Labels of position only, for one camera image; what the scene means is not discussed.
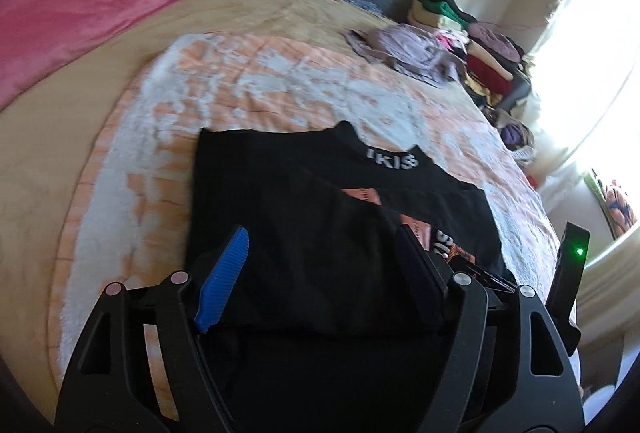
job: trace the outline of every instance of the beige cloth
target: beige cloth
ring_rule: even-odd
[[[462,30],[462,26],[458,22],[447,18],[446,16],[429,12],[422,6],[420,1],[418,0],[414,0],[411,4],[410,13],[412,18],[416,22],[422,23],[424,25],[430,25],[435,28],[450,28],[453,30]]]
[[[475,41],[471,40],[466,46],[466,52],[474,57],[477,57],[482,61],[482,63],[494,69],[498,74],[500,74],[501,77],[503,77],[507,81],[513,81],[513,74],[502,65],[500,65],[500,63],[498,63],[498,60],[491,54],[489,54],[487,50],[482,47],[482,45],[479,45]]]
[[[208,30],[283,36],[353,56],[342,31],[390,23],[331,0],[183,0],[40,81],[0,114],[0,352],[47,418],[58,398],[46,337],[58,237],[95,137],[142,66],[178,36]]]

